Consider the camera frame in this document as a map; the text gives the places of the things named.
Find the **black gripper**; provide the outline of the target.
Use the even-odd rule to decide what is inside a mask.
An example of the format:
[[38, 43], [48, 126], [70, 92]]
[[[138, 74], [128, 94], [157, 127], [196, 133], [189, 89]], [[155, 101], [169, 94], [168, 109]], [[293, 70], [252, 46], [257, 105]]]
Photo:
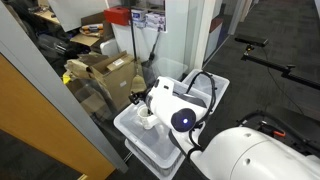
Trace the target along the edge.
[[137, 105], [140, 101], [143, 101], [145, 104], [148, 104], [150, 98], [148, 96], [149, 92], [147, 90], [140, 92], [131, 92], [129, 95], [129, 100], [134, 105]]

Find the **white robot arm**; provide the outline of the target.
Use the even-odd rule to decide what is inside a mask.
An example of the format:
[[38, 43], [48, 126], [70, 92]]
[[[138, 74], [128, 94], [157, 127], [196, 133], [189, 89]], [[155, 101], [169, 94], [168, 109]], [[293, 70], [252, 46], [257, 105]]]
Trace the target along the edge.
[[319, 161], [284, 144], [273, 135], [238, 126], [218, 133], [207, 146], [198, 141], [215, 95], [160, 76], [155, 83], [129, 95], [151, 112], [146, 127], [162, 124], [171, 142], [208, 180], [320, 180]]

